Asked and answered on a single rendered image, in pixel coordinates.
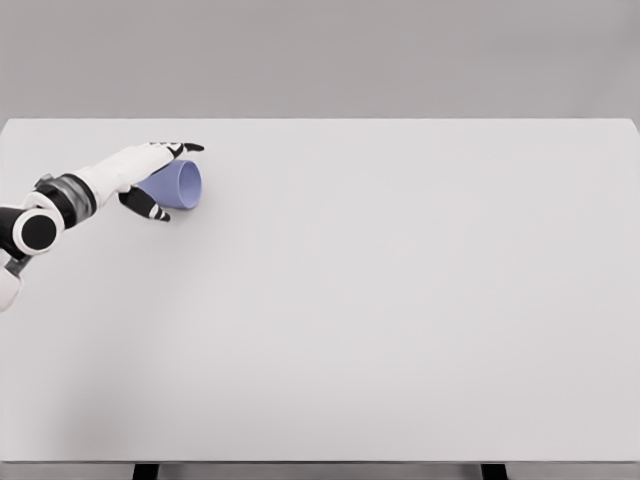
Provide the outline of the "lavender blue cup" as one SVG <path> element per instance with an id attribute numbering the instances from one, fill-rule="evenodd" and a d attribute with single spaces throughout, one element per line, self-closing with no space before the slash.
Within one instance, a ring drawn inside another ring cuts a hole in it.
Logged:
<path id="1" fill-rule="evenodd" d="M 174 160 L 138 183 L 161 207 L 189 210 L 201 199 L 202 177 L 191 160 Z"/>

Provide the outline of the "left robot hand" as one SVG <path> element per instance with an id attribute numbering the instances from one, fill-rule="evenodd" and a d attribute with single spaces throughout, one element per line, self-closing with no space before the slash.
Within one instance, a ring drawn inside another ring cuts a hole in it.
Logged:
<path id="1" fill-rule="evenodd" d="M 199 154 L 205 147 L 193 142 L 147 142 L 125 147 L 84 173 L 92 185 L 96 204 L 103 207 L 114 195 L 130 211 L 146 219 L 168 223 L 171 215 L 139 183 L 166 170 L 185 154 Z"/>

